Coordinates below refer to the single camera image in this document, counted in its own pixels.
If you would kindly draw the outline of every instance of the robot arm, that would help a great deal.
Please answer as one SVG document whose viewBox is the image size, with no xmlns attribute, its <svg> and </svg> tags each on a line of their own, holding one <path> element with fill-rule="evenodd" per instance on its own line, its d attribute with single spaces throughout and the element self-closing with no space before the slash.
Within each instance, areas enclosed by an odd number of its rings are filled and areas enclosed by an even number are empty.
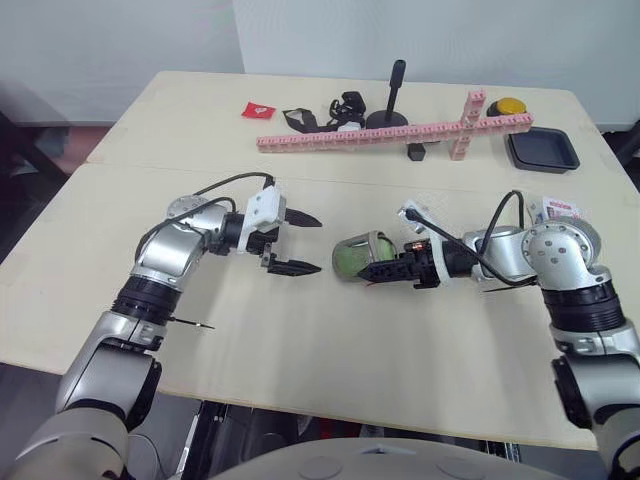
<svg viewBox="0 0 640 480">
<path fill-rule="evenodd" d="M 271 253 L 283 223 L 321 223 L 288 209 L 273 182 L 266 183 L 244 215 L 226 197 L 194 194 L 171 203 L 166 220 L 141 240 L 127 282 L 62 377 L 57 414 L 32 436 L 9 478 L 48 478 L 50 472 L 67 479 L 124 477 L 128 432 L 149 412 L 162 371 L 152 352 L 162 345 L 167 323 L 176 320 L 173 311 L 204 253 L 248 252 L 279 275 L 320 270 L 306 262 L 280 262 Z M 223 200 L 231 211 L 220 205 Z"/>
<path fill-rule="evenodd" d="M 394 259 L 369 263 L 358 276 L 372 282 L 413 280 L 415 288 L 433 288 L 450 277 L 495 280 L 498 275 L 509 285 L 537 284 L 563 353 L 552 368 L 568 419 L 594 433 L 612 478 L 637 475 L 640 342 L 622 313 L 609 270 L 597 263 L 601 241 L 593 227 L 568 217 L 528 230 L 499 227 L 490 232 L 481 255 L 485 230 L 455 239 L 411 201 L 399 215 L 418 233 L 430 229 L 430 238 L 406 244 Z M 444 238 L 434 242 L 440 233 Z"/>
</svg>

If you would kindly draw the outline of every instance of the black strap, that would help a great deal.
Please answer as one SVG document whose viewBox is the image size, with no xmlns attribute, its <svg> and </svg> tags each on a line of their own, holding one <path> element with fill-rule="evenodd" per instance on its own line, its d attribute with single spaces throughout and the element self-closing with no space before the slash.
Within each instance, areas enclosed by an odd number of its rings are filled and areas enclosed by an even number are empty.
<svg viewBox="0 0 640 480">
<path fill-rule="evenodd" d="M 342 104 L 336 99 L 331 102 L 329 116 L 331 120 L 325 126 L 318 126 L 316 117 L 311 110 L 296 108 L 283 110 L 287 125 L 300 133 L 335 132 L 347 122 L 358 122 L 364 128 L 364 112 L 367 107 L 359 92 L 344 92 Z"/>
<path fill-rule="evenodd" d="M 287 125 L 300 133 L 333 132 L 338 129 L 337 124 L 335 126 L 319 127 L 315 115 L 311 113 L 311 110 L 307 110 L 306 108 L 283 110 L 282 114 L 287 121 Z M 295 118 L 297 116 L 300 116 L 302 121 Z"/>
</svg>

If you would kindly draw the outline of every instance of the white wall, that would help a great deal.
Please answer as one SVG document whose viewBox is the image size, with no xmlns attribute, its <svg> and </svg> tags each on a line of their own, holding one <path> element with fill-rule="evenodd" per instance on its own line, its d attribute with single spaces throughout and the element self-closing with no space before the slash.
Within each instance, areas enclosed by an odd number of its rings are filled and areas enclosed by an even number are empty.
<svg viewBox="0 0 640 480">
<path fill-rule="evenodd" d="M 638 0 L 234 0 L 234 8 L 247 73 L 386 79 L 404 58 L 407 80 L 564 88 L 600 126 L 640 117 Z"/>
<path fill-rule="evenodd" d="M 160 70 L 242 72 L 231 0 L 0 0 L 0 110 L 116 121 Z"/>
<path fill-rule="evenodd" d="M 0 0 L 0 109 L 109 123 L 159 70 L 386 79 L 404 58 L 408 80 L 566 88 L 615 128 L 640 117 L 639 22 L 640 0 Z"/>
</svg>

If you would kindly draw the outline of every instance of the red packet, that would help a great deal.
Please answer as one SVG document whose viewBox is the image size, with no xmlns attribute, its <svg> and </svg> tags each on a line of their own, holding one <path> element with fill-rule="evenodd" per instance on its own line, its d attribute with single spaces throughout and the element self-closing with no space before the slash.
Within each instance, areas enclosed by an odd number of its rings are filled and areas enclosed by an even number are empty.
<svg viewBox="0 0 640 480">
<path fill-rule="evenodd" d="M 265 105 L 258 105 L 256 103 L 247 103 L 247 108 L 244 109 L 244 112 L 242 112 L 242 116 L 243 117 L 249 117 L 249 118 L 265 118 L 265 119 L 270 119 L 271 116 L 273 115 L 273 112 L 275 112 L 276 109 L 273 107 L 267 107 Z"/>
</svg>

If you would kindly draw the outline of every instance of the table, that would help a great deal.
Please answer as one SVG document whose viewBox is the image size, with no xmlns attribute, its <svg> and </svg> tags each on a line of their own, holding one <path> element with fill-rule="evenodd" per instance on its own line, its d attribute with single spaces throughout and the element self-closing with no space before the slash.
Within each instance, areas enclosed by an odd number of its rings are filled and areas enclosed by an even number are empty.
<svg viewBox="0 0 640 480">
<path fill-rule="evenodd" d="M 467 88 L 405 84 L 398 110 L 414 122 L 456 118 Z M 287 228 L 278 248 L 323 272 L 276 277 L 256 257 L 205 257 L 176 316 L 216 330 L 170 326 L 159 352 L 162 391 L 450 435 L 594 448 L 589 432 L 566 421 L 556 395 L 549 361 L 558 352 L 536 288 L 482 294 L 469 280 L 428 291 L 345 284 L 330 257 L 336 242 L 371 229 L 398 244 L 417 238 L 395 216 L 407 198 L 429 205 L 461 234 L 484 227 L 502 194 L 521 188 L 582 208 L 603 238 L 602 262 L 625 313 L 640 318 L 638 196 L 586 113 L 569 92 L 487 89 L 489 100 L 522 98 L 537 125 L 567 132 L 582 166 L 557 176 L 514 169 L 500 138 L 475 139 L 463 162 L 450 161 L 444 145 L 428 147 L 422 163 L 408 161 L 402 146 L 259 154 L 255 137 L 286 132 L 284 120 L 239 117 L 252 100 L 305 106 L 322 121 L 322 102 L 328 106 L 349 89 L 360 90 L 369 110 L 383 106 L 383 82 L 156 77 L 0 265 L 0 361 L 63 372 L 126 280 L 140 235 L 166 205 L 227 174 L 261 169 L 278 177 L 289 206 L 324 223 Z M 258 188 L 247 180 L 219 193 L 232 194 L 243 208 Z M 513 213 L 505 223 L 515 221 Z"/>
</svg>

